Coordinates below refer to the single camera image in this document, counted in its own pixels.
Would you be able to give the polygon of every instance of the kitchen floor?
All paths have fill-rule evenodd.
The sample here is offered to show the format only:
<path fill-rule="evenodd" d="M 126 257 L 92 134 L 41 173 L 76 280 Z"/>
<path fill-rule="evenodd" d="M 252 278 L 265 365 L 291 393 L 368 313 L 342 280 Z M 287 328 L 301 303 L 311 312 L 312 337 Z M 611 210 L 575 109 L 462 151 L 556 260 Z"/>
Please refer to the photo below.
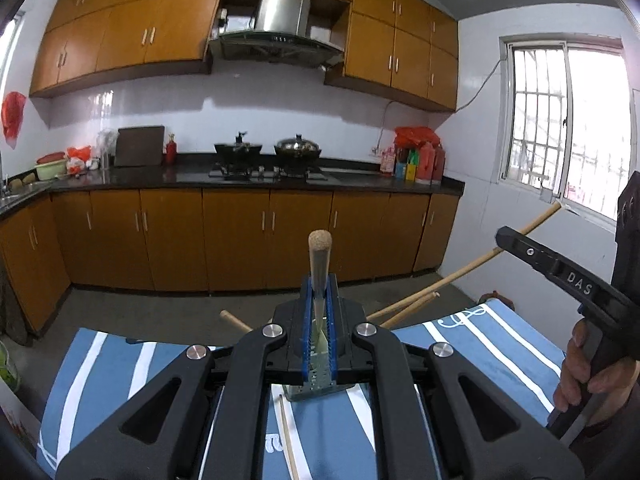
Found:
<path fill-rule="evenodd" d="M 440 279 L 436 273 L 374 283 L 342 286 L 341 296 L 363 304 L 370 314 Z M 16 345 L 6 336 L 22 377 L 18 396 L 42 418 L 49 391 L 68 346 L 80 327 L 143 340 L 217 346 L 235 343 L 241 333 L 222 321 L 226 309 L 250 326 L 265 323 L 278 304 L 297 297 L 296 292 L 247 296 L 157 297 L 73 289 L 45 336 L 30 348 Z M 452 285 L 440 291 L 428 307 L 408 317 L 401 326 L 437 319 L 475 304 Z"/>

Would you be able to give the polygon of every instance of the wooden rod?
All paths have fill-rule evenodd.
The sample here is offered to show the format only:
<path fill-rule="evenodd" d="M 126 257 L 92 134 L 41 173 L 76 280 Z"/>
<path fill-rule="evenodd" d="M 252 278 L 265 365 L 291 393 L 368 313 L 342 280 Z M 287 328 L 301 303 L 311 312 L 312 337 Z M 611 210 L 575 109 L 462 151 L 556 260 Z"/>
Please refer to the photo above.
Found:
<path fill-rule="evenodd" d="M 421 297 L 420 299 L 415 300 L 411 305 L 409 305 L 407 308 L 402 309 L 400 312 L 398 312 L 392 318 L 387 319 L 380 326 L 383 327 L 383 328 L 391 328 L 391 327 L 397 325 L 398 323 L 400 323 L 404 318 L 410 316 L 416 310 L 421 309 L 427 303 L 431 303 L 431 301 L 433 301 L 433 300 L 435 300 L 436 298 L 439 298 L 439 297 L 440 297 L 440 293 L 439 292 L 430 292 L 429 294 Z"/>
<path fill-rule="evenodd" d="M 221 310 L 220 311 L 220 319 L 224 319 L 226 322 L 232 324 L 233 326 L 235 326 L 240 332 L 247 334 L 249 332 L 251 332 L 251 330 L 253 330 L 253 328 L 251 328 L 249 325 L 247 325 L 246 323 L 240 321 L 236 316 L 234 316 L 231 312 L 229 312 L 228 310 Z"/>
<path fill-rule="evenodd" d="M 548 220 L 551 216 L 553 216 L 561 207 L 562 207 L 561 203 L 555 202 L 549 209 L 547 209 L 545 212 L 543 212 L 534 221 L 532 221 L 528 225 L 524 226 L 520 230 L 520 233 L 523 234 L 523 235 L 528 235 L 530 232 L 533 231 L 533 229 L 535 229 L 536 227 L 538 227 L 539 225 L 544 223 L 546 220 Z M 420 291 L 416 292 L 415 294 L 407 296 L 406 298 L 404 298 L 404 300 L 396 301 L 394 304 L 391 304 L 386 308 L 383 308 L 383 309 L 381 309 L 381 310 L 379 310 L 377 312 L 374 312 L 373 314 L 370 314 L 369 316 L 367 316 L 367 321 L 376 320 L 379 317 L 386 316 L 387 314 L 391 314 L 391 313 L 395 312 L 396 310 L 400 310 L 400 309 L 406 307 L 407 305 L 415 303 L 415 301 L 419 300 L 424 295 L 427 295 L 430 292 L 435 292 L 436 290 L 439 290 L 440 288 L 442 288 L 445 285 L 449 285 L 449 283 L 454 282 L 455 280 L 457 280 L 458 278 L 464 276 L 465 274 L 470 273 L 472 270 L 477 269 L 482 264 L 485 264 L 489 260 L 491 260 L 492 258 L 495 258 L 501 252 L 502 252 L 502 249 L 500 247 L 493 248 L 487 254 L 484 254 L 483 256 L 480 256 L 479 258 L 476 258 L 471 263 L 469 263 L 466 266 L 462 267 L 462 269 L 457 270 L 456 272 L 450 274 L 446 278 L 442 278 L 439 282 L 435 282 L 435 283 L 433 283 L 433 285 L 430 285 L 430 286 L 424 288 L 423 290 L 420 290 Z"/>

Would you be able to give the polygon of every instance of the striped tablecloth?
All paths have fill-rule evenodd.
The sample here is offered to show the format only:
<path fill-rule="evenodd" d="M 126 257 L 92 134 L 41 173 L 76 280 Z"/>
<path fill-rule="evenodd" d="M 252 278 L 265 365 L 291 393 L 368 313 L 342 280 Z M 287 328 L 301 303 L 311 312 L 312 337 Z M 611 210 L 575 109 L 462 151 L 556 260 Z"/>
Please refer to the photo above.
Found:
<path fill-rule="evenodd" d="M 498 300 L 443 319 L 402 328 L 406 343 L 428 348 L 448 341 L 540 424 L 552 409 L 564 354 Z M 186 347 L 145 342 L 81 328 L 63 360 L 42 419 L 38 463 L 53 478 L 69 450 Z M 281 409 L 301 480 L 375 480 L 373 427 L 366 386 L 290 403 L 271 388 L 264 479 L 293 478 L 283 452 Z"/>

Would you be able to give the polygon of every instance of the white wall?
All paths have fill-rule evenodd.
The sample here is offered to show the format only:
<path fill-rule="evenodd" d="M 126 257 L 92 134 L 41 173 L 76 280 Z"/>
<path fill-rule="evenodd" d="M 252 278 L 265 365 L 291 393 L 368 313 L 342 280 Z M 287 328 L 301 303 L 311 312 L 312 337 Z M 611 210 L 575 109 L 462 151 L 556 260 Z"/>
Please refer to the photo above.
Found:
<path fill-rule="evenodd" d="M 9 52 L 7 69 L 0 83 L 0 96 L 12 91 L 28 96 L 31 75 L 40 42 L 57 0 L 25 0 L 14 48 Z M 43 99 L 27 99 L 24 120 L 15 150 L 0 138 L 2 172 L 14 175 L 33 168 L 36 158 L 46 154 L 41 146 L 47 142 L 50 103 Z"/>
<path fill-rule="evenodd" d="M 94 142 L 103 128 L 164 124 L 179 152 L 213 152 L 238 131 L 264 145 L 302 134 L 322 156 L 376 162 L 387 100 L 322 84 L 323 72 L 260 62 L 220 61 L 212 75 L 138 79 L 79 91 L 52 100 L 48 150 Z M 103 106 L 113 92 L 111 107 Z M 395 126 L 426 124 L 420 110 L 392 103 L 383 143 Z"/>
<path fill-rule="evenodd" d="M 552 4 L 500 10 L 462 20 L 458 106 L 478 91 L 500 57 L 501 36 L 543 32 L 600 34 L 621 38 L 631 84 L 640 88 L 640 41 L 617 9 Z M 448 118 L 432 115 L 447 150 L 446 174 L 466 182 L 449 247 L 440 272 L 449 274 L 495 246 L 503 225 L 520 228 L 549 204 L 535 192 L 491 182 L 500 141 L 500 70 L 476 100 Z M 636 99 L 640 94 L 635 92 Z M 614 235 L 588 219 L 562 210 L 532 237 L 610 280 L 616 253 Z M 564 348 L 578 319 L 577 302 L 509 254 L 502 254 L 456 285 L 472 298 L 494 289 L 514 300 L 516 311 L 551 341 Z"/>

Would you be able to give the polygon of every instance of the red cloth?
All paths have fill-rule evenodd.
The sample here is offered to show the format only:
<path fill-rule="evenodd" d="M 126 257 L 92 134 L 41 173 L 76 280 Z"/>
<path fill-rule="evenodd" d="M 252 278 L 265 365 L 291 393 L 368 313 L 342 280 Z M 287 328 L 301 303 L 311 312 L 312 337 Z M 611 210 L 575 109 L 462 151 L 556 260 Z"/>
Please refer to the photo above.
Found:
<path fill-rule="evenodd" d="M 22 126 L 22 112 L 27 98 L 20 92 L 9 92 L 2 102 L 2 131 L 4 140 L 15 150 L 18 133 Z"/>

